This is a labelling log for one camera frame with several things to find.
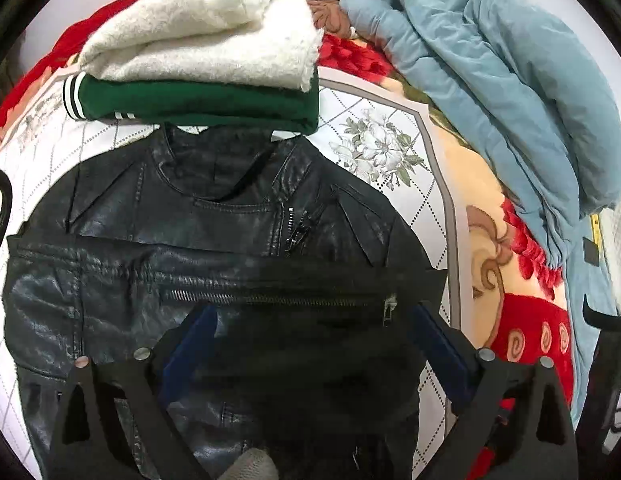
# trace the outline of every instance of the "metal screw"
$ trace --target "metal screw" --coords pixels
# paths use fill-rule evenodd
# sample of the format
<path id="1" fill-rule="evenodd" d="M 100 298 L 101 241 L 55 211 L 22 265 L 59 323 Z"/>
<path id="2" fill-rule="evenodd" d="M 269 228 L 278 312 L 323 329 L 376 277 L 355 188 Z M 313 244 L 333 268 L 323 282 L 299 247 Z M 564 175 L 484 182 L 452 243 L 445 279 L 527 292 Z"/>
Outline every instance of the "metal screw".
<path id="1" fill-rule="evenodd" d="M 86 368 L 88 366 L 88 363 L 90 363 L 90 357 L 87 357 L 85 355 L 82 355 L 75 359 L 75 366 L 77 368 Z"/>
<path id="2" fill-rule="evenodd" d="M 137 361 L 145 361 L 150 357 L 150 349 L 146 347 L 138 348 L 132 355 Z"/>
<path id="3" fill-rule="evenodd" d="M 477 355 L 482 361 L 490 362 L 495 360 L 495 352 L 490 348 L 480 348 L 477 352 Z"/>
<path id="4" fill-rule="evenodd" d="M 553 359 L 548 357 L 548 355 L 543 355 L 542 357 L 540 357 L 540 365 L 542 365 L 544 368 L 553 368 L 555 366 L 555 363 L 553 362 Z"/>

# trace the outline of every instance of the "white fleece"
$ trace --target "white fleece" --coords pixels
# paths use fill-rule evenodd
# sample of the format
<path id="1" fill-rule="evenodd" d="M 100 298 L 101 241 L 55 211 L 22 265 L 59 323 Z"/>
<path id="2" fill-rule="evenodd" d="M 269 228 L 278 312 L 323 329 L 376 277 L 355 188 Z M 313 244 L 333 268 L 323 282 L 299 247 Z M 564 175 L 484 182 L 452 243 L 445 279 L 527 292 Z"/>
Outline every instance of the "white fleece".
<path id="1" fill-rule="evenodd" d="M 151 41 L 212 34 L 260 22 L 271 0 L 139 0 L 113 16 L 86 42 L 79 65 L 110 50 Z"/>
<path id="2" fill-rule="evenodd" d="M 306 0 L 272 0 L 262 22 L 107 50 L 90 62 L 80 56 L 79 64 L 92 76 L 111 81 L 176 79 L 307 92 L 322 35 Z"/>

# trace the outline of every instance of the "black and white stripes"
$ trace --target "black and white stripes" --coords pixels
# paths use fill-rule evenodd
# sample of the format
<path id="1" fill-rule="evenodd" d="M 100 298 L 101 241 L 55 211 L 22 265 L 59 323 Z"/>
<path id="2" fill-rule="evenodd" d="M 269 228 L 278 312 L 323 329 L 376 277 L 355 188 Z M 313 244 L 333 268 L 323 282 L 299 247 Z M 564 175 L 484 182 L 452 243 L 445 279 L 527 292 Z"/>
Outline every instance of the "black and white stripes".
<path id="1" fill-rule="evenodd" d="M 64 80 L 62 91 L 64 108 L 66 108 L 68 116 L 76 121 L 98 119 L 98 117 L 88 117 L 86 115 L 84 108 L 81 105 L 81 100 L 79 99 L 79 87 L 81 86 L 81 82 L 85 76 L 86 72 L 79 72 L 67 77 Z M 114 118 L 118 120 L 135 119 L 135 115 L 130 113 L 123 114 L 121 112 L 114 112 Z"/>
<path id="2" fill-rule="evenodd" d="M 64 108 L 66 108 L 66 113 L 76 121 L 86 119 L 84 110 L 79 102 L 79 86 L 85 76 L 86 72 L 79 72 L 67 77 L 64 80 L 64 88 L 62 92 Z"/>

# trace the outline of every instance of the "green sweater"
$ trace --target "green sweater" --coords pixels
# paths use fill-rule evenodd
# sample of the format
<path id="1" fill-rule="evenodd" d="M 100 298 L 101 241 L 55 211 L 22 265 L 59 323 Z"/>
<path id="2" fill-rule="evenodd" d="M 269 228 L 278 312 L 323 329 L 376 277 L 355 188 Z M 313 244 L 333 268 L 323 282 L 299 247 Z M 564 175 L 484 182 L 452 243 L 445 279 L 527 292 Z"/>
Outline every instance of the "green sweater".
<path id="1" fill-rule="evenodd" d="M 80 72 L 63 85 L 66 113 L 75 120 L 136 119 L 146 123 L 245 124 L 312 134 L 318 126 L 317 73 L 309 92 L 224 83 L 119 83 Z"/>

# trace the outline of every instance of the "blue puffer jacket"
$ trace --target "blue puffer jacket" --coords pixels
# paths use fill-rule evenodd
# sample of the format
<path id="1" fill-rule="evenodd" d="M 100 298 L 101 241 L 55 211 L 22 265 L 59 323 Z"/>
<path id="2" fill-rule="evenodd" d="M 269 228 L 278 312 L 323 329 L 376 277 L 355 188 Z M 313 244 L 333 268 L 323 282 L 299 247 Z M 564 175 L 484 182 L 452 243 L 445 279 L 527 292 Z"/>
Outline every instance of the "blue puffer jacket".
<path id="1" fill-rule="evenodd" d="M 621 123 L 575 34 L 526 0 L 341 0 L 357 31 L 425 91 L 508 188 L 520 218 L 563 266 L 577 423 L 599 331 L 585 295 L 617 313 L 606 262 L 585 262 L 588 215 L 621 195 Z"/>

